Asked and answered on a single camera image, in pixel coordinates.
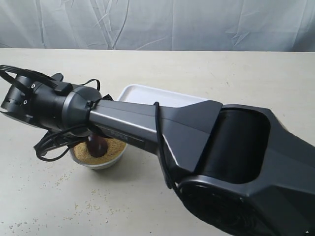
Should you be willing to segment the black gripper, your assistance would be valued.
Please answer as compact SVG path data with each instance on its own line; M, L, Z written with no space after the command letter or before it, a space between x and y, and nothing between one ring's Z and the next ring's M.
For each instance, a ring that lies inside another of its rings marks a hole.
M18 75L16 79L31 89L32 94L27 97L11 86L1 104L1 108L5 109L3 114L33 127L61 128L64 97L58 96L49 86L30 78Z

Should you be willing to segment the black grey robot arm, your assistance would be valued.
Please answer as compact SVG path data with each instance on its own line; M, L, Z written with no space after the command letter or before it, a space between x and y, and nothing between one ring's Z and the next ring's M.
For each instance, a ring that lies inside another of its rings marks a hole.
M315 148L269 110L207 100L179 108L126 103L29 70L11 84L2 113L46 129L44 159L91 134L158 156L168 188L189 212L233 236L315 233Z

